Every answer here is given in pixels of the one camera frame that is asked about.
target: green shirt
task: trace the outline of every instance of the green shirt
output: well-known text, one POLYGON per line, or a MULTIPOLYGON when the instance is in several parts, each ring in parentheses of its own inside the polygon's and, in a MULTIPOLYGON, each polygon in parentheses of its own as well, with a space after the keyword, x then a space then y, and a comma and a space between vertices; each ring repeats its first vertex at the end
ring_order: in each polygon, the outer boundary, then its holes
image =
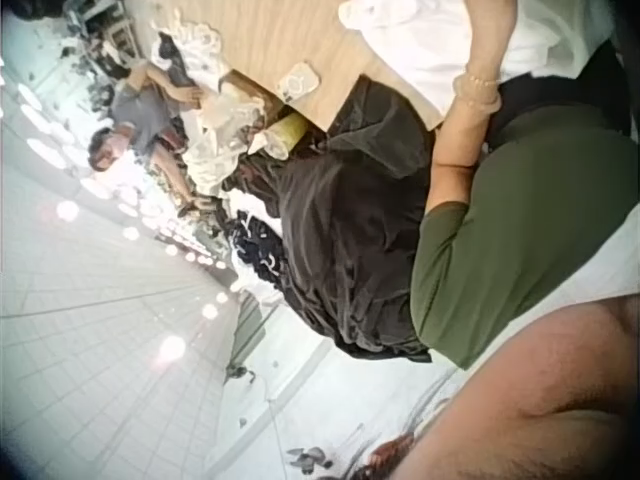
POLYGON ((468 368, 511 321, 589 260, 638 203, 638 146, 591 107, 514 120, 470 204, 423 220, 411 312, 420 340, 468 368))

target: white cloth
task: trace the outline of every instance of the white cloth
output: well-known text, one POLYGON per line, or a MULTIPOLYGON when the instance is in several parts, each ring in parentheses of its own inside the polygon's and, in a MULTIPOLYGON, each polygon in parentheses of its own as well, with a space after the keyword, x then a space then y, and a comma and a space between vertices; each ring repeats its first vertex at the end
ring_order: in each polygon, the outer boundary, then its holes
POLYGON ((227 192, 226 196, 229 201, 229 211, 232 217, 237 217, 239 210, 245 211, 249 216, 262 220, 269 225, 275 233, 282 237, 282 220, 269 215, 264 202, 258 197, 250 193, 245 193, 237 188, 231 189, 227 192))
MULTIPOLYGON (((179 18, 171 29, 162 31, 172 36, 189 77, 209 93, 201 110, 181 114, 189 137, 189 149, 182 158, 198 193, 217 195, 220 183, 236 169, 238 156, 247 151, 246 146, 234 144, 236 133, 254 122, 263 105, 243 97, 233 86, 219 92, 220 80, 231 68, 220 55, 218 32, 205 24, 181 23, 179 18)), ((151 61, 166 70, 171 62, 160 58, 159 46, 160 38, 151 48, 151 61)))
POLYGON ((253 295, 260 306, 260 312, 268 313, 272 307, 284 303, 284 295, 275 289, 269 282, 265 282, 253 271, 253 267, 244 263, 235 250, 231 252, 231 264, 238 274, 238 282, 242 290, 246 290, 253 295))
MULTIPOLYGON (((171 35, 187 70, 187 75, 198 85, 217 92, 220 79, 231 71, 231 67, 220 55, 222 39, 220 34, 205 24, 177 23, 172 29, 160 29, 171 35)), ((160 58, 158 47, 160 38, 151 46, 151 61, 166 70, 169 60, 160 58)))
MULTIPOLYGON (((528 72, 576 78, 613 31, 606 0, 520 0, 518 5, 502 81, 528 72)), ((469 59, 471 24, 464 0, 351 0, 340 5, 338 15, 446 114, 453 80, 469 59)))

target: wooden table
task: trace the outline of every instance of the wooden table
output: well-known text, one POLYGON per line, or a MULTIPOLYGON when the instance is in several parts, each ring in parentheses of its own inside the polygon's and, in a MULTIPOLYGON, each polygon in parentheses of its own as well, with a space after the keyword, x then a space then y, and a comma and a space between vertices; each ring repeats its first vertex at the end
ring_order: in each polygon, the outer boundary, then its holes
POLYGON ((209 24, 222 35, 222 54, 229 64, 272 92, 293 65, 308 62, 320 76, 320 87, 292 106, 323 130, 360 74, 404 94, 427 127, 435 126, 441 118, 434 107, 373 53, 359 32, 342 26, 342 1, 168 0, 159 6, 130 0, 127 9, 147 51, 155 35, 150 19, 167 25, 176 7, 183 21, 209 24))

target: yellow cup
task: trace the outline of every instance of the yellow cup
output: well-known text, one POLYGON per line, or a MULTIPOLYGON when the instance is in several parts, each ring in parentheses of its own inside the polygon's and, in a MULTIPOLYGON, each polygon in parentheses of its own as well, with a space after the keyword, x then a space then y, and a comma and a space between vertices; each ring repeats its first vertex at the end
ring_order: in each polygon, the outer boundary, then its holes
POLYGON ((266 152, 278 160, 286 160, 289 153, 302 139, 309 128, 309 122, 299 113, 291 113, 266 130, 269 144, 266 152))

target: gold bracelet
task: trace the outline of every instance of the gold bracelet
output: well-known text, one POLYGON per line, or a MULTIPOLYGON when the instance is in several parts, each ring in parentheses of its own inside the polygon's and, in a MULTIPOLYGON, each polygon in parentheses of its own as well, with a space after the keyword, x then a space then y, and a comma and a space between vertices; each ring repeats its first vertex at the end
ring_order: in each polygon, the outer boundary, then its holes
POLYGON ((483 87, 491 87, 491 86, 495 86, 495 85, 500 85, 500 79, 499 78, 497 78, 495 80, 485 80, 484 78, 476 77, 473 73, 471 73, 469 71, 469 65, 467 65, 465 67, 464 72, 469 77, 469 80, 471 80, 476 85, 481 85, 483 87))
POLYGON ((471 98, 470 95, 464 91, 462 86, 462 81, 465 79, 465 77, 467 77, 467 74, 462 74, 456 77, 456 79, 453 81, 453 90, 456 94, 456 97, 464 101, 467 106, 488 115, 491 115, 502 108, 502 97, 497 90, 495 99, 489 103, 479 102, 476 99, 471 98))

